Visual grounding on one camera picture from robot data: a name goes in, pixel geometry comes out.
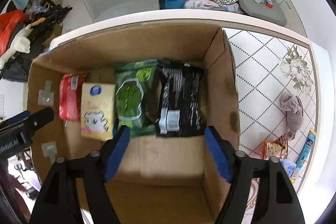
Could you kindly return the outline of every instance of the red snack bag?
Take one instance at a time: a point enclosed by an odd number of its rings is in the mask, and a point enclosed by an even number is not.
[[[80,121],[82,85],[86,75],[64,75],[59,85],[59,117]]]
[[[0,15],[0,55],[6,52],[9,40],[17,23],[25,21],[26,18],[27,15],[20,10]]]

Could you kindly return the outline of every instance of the flower pattern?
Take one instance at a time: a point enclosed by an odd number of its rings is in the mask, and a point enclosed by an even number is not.
[[[285,78],[291,77],[294,82],[293,88],[298,93],[304,91],[305,95],[308,96],[313,81],[309,77],[310,70],[307,68],[307,62],[302,60],[302,56],[297,52],[297,46],[287,48],[286,56],[279,60],[279,67]]]

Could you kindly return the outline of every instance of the blue oval logo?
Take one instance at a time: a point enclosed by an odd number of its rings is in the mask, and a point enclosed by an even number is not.
[[[101,93],[101,87],[98,86],[98,85],[94,85],[91,89],[90,89],[90,94],[92,96],[95,96],[95,95],[99,95]]]

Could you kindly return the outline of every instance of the tape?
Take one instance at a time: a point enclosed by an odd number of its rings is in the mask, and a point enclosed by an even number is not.
[[[43,156],[49,157],[51,164],[53,164],[56,160],[57,155],[57,147],[56,142],[50,142],[50,143],[42,143],[41,145]]]
[[[54,93],[51,92],[51,81],[46,80],[44,90],[39,90],[38,105],[39,106],[53,106]]]

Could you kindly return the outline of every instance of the gray cloth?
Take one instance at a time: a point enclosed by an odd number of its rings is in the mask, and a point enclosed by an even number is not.
[[[280,98],[280,104],[284,111],[287,113],[287,132],[288,140],[294,140],[296,132],[303,124],[303,107],[302,102],[298,96],[290,94],[283,94]]]

